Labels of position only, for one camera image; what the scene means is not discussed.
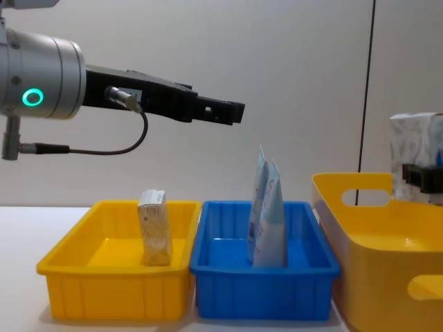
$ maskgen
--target tissue box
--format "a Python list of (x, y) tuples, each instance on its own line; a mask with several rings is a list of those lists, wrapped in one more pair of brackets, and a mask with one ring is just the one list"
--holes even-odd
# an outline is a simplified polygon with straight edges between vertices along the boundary
[(403, 180), (402, 165), (443, 167), (443, 114), (405, 113), (390, 119), (392, 197), (404, 201), (443, 204), (443, 194), (425, 194)]
[(172, 246), (165, 192), (143, 192), (138, 204), (138, 217), (145, 247), (145, 263), (153, 266), (169, 265)]

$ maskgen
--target black cable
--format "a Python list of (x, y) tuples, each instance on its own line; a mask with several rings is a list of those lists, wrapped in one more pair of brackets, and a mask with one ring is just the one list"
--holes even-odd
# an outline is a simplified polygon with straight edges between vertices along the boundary
[[(361, 137), (360, 137), (360, 154), (359, 154), (359, 168), (358, 173), (361, 172), (361, 159), (363, 156), (363, 139), (365, 138), (365, 121), (366, 121), (366, 107), (368, 105), (368, 90), (369, 90), (369, 74), (371, 69), (371, 57), (372, 57), (372, 38), (374, 37), (374, 21), (375, 21), (375, 3), (377, 0), (372, 1), (372, 17), (371, 17), (371, 31), (369, 36), (369, 51), (368, 51), (368, 66), (366, 68), (366, 86), (365, 86), (365, 101), (363, 104), (363, 119), (361, 121)], [(355, 205), (359, 204), (359, 191), (355, 194)]]
[(143, 132), (141, 133), (140, 138), (130, 147), (127, 147), (123, 150), (116, 150), (116, 151), (94, 151), (94, 150), (79, 150), (79, 149), (69, 149), (69, 153), (71, 154), (93, 154), (96, 156), (113, 156), (116, 154), (127, 154), (128, 152), (131, 152), (135, 148), (137, 148), (145, 139), (147, 134), (147, 128), (149, 127), (149, 124), (147, 122), (147, 117), (145, 112), (140, 113), (141, 117), (143, 118)]

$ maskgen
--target large yellow basket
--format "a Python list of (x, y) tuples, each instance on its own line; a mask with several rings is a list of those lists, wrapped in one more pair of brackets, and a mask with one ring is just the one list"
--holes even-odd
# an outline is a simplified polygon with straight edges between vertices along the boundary
[(362, 332), (443, 331), (443, 207), (349, 206), (347, 190), (385, 190), (390, 174), (317, 174), (313, 204), (342, 268), (334, 299)]
[(170, 201), (169, 266), (143, 265), (137, 201), (95, 204), (37, 265), (59, 320), (178, 320), (190, 294), (189, 261), (201, 204)]

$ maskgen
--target blue bin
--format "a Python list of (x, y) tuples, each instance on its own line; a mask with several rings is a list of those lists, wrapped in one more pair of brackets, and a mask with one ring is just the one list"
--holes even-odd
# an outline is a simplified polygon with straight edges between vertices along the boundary
[(246, 259), (251, 202), (203, 205), (190, 269), (199, 315), (215, 319), (327, 320), (340, 267), (308, 203), (285, 202), (287, 268)]

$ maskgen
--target white table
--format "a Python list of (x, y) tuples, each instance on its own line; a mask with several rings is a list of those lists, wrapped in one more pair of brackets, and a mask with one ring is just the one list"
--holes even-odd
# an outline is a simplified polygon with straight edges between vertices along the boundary
[(54, 322), (45, 278), (35, 272), (35, 266), (87, 210), (85, 207), (0, 207), (0, 331), (271, 332), (276, 328), (281, 332), (348, 331), (335, 308), (328, 322), (202, 320), (195, 310), (181, 322), (160, 325)]

